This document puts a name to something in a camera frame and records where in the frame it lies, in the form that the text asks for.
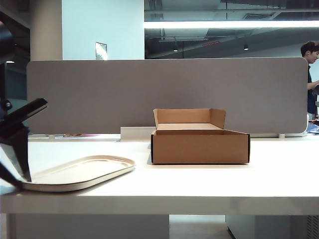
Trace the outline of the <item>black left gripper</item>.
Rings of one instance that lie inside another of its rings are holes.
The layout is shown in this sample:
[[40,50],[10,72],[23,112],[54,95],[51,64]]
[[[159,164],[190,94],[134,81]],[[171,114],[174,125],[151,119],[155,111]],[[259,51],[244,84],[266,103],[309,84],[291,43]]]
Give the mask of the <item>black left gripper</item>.
[[[0,122],[0,144],[19,176],[26,182],[31,182],[28,163],[29,128],[23,122],[44,110],[47,104],[45,98],[35,99],[10,113]],[[2,163],[0,163],[0,177],[17,189],[23,189],[22,182],[16,179]]]

